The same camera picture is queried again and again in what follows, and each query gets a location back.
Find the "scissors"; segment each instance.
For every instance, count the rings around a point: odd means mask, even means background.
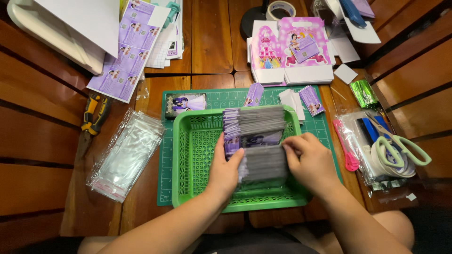
[[[381,126],[374,117],[370,116],[368,113],[366,113],[366,115],[369,118],[369,121],[375,126],[375,128],[380,133],[380,137],[375,142],[375,145],[378,148],[383,144],[397,162],[396,164],[389,162],[383,151],[381,151],[381,149],[377,149],[378,158],[384,165],[392,168],[401,168],[404,166],[403,159],[397,154],[397,151],[390,145],[388,140],[384,137],[384,134],[388,135],[389,138],[392,139],[392,141],[402,149],[401,153],[406,154],[406,156],[410,158],[414,162],[414,164],[419,166],[425,166],[432,161],[432,158],[430,158],[430,156],[424,150],[422,150],[417,144],[411,142],[410,140],[404,137],[393,135],[392,133],[387,131],[383,126]],[[413,153],[410,152],[408,148],[406,148],[404,143],[411,146],[416,152],[418,152],[424,159],[424,161],[421,161],[418,158],[416,158],[416,156],[413,155]]]

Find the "toothpick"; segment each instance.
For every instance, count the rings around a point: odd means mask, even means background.
[[[330,87],[334,92],[336,92],[337,94],[339,94],[340,97],[342,97],[344,100],[347,100],[344,96],[342,96],[342,94],[340,94],[338,91],[336,91],[336,89]]]

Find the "graph paper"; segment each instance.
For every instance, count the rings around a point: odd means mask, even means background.
[[[170,43],[168,41],[156,41],[146,63],[146,67],[163,69],[165,67],[165,57],[166,54],[168,54],[169,46]]]

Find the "green plastic basket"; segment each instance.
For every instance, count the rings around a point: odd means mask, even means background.
[[[252,110],[252,107],[241,110]],[[173,125],[173,185],[172,202],[178,207],[204,191],[209,179],[210,162],[223,127],[224,109],[186,111]],[[300,135],[295,111],[284,105],[286,128],[282,139]],[[279,188],[241,190],[232,195],[223,212],[304,206],[312,195],[289,175]]]

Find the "cellophane bag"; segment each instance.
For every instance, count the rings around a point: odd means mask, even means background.
[[[128,109],[106,151],[93,165],[87,185],[104,196],[124,202],[165,131],[161,120]]]

